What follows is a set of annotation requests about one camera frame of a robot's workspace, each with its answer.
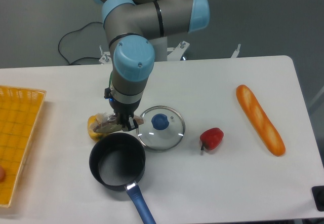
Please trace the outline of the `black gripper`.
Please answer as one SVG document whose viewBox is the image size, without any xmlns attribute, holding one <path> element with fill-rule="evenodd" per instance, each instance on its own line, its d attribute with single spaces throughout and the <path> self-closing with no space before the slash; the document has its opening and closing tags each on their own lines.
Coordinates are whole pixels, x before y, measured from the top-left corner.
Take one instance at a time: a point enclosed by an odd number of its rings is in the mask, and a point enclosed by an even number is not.
<svg viewBox="0 0 324 224">
<path fill-rule="evenodd" d="M 133 118 L 134 112 L 139 107 L 141 93 L 137 95 L 125 95 L 114 87 L 108 87 L 104 90 L 104 98 L 108 100 L 115 114 L 117 114 L 117 125 L 121 130 L 129 131 L 138 128 L 138 123 Z"/>
</svg>

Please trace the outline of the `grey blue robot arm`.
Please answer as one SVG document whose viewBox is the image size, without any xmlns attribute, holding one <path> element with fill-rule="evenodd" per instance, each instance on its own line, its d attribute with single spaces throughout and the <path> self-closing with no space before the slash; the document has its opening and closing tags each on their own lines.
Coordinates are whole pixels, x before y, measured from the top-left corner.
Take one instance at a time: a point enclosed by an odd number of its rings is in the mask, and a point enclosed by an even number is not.
<svg viewBox="0 0 324 224">
<path fill-rule="evenodd" d="M 155 61 L 151 40 L 208 26 L 208 0 L 94 0 L 101 4 L 112 57 L 110 85 L 104 92 L 124 131 L 138 127 L 134 112 Z"/>
</svg>

